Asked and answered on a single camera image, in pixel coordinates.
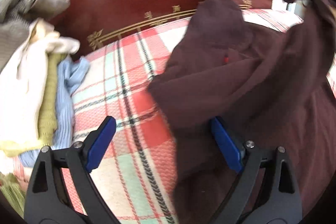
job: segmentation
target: silver bolt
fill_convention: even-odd
[[[83,143],[78,141],[73,144],[74,148],[81,148],[83,146]]]
[[[49,146],[43,146],[41,149],[42,153],[46,153],[49,151]]]
[[[253,148],[254,147],[254,141],[247,141],[245,143],[245,145],[248,147],[248,148]]]
[[[286,149],[285,149],[283,146],[279,146],[279,147],[278,147],[278,151],[279,151],[280,153],[285,153],[285,152],[286,152]]]

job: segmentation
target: maroon cloth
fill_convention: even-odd
[[[287,33],[244,22],[231,0],[198,6],[164,73],[148,87],[176,137],[181,224],[206,223],[235,178],[209,130],[217,115],[260,147],[284,146],[303,214],[316,204],[336,169],[336,104],[326,79],[335,19],[328,5],[311,0],[304,22]]]

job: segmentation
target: gold line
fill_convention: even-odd
[[[182,12],[178,12],[178,13],[172,13],[172,14],[168,14],[168,15],[164,15],[164,16],[160,16],[160,17],[155,17],[155,18],[152,18],[152,19],[149,19],[149,20],[145,20],[145,21],[142,21],[142,22],[138,22],[138,23],[129,25],[129,26],[127,26],[127,27],[121,28],[121,29],[116,30],[116,31],[114,31],[114,32],[110,32],[110,33],[104,34],[104,35],[102,35],[101,37],[98,37],[97,39],[102,39],[102,38],[104,39],[105,37],[108,37],[108,36],[110,36],[110,35],[112,35],[112,34],[115,34],[115,33],[117,33],[117,32],[121,32],[121,31],[126,30],[126,29],[128,29],[128,28],[137,26],[137,25],[139,25],[139,24],[144,24],[144,23],[147,23],[147,22],[151,22],[151,21],[153,21],[153,20],[157,20],[157,19],[160,19],[160,18],[164,18],[164,17],[172,16],[172,15],[175,15],[175,16],[172,17],[172,18],[176,18],[177,15],[185,16],[185,15],[182,15],[182,14],[183,14],[183,13],[189,13],[189,12],[195,12],[195,11],[196,11],[196,9],[193,9],[193,10],[187,10],[187,11],[182,11]]]
[[[195,12],[191,12],[191,13],[185,14],[185,15],[183,15],[183,16],[193,15],[194,13],[195,13]],[[176,18],[176,16],[169,17],[169,18],[167,18],[167,20],[169,20],[169,19],[173,19],[173,18]],[[108,36],[105,35],[105,37],[103,37],[103,38],[98,37],[96,40],[99,40],[100,42],[104,42],[104,41],[109,40],[109,39],[111,39],[111,38],[113,38],[113,37],[116,37],[117,35],[121,35],[121,34],[123,34],[123,33],[130,32],[130,31],[136,30],[137,28],[145,27],[145,26],[147,26],[147,25],[149,25],[149,23],[142,24],[142,25],[140,25],[140,26],[135,26],[135,27],[133,27],[133,28],[130,28],[130,29],[127,29],[127,30],[123,30],[123,31],[121,31],[121,32],[119,32],[119,33],[112,32],[112,33],[109,33]]]

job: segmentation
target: plaid bedsheet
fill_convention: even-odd
[[[302,21],[287,11],[243,10],[243,16],[246,21],[282,32]],[[107,115],[117,120],[117,132],[91,177],[106,204],[124,224],[178,223],[172,204],[176,179],[174,138],[146,87],[164,71],[189,20],[138,32],[92,52],[87,56],[90,70],[73,95],[73,142],[84,140]],[[335,90],[333,68],[328,79]],[[63,175],[75,209],[85,213],[69,171],[64,170]]]

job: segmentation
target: white sweater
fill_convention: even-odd
[[[0,74],[0,142],[22,144],[38,138],[47,54],[73,54],[79,49],[78,40],[59,37],[54,27],[41,19],[31,24],[29,30],[29,38],[14,52]]]

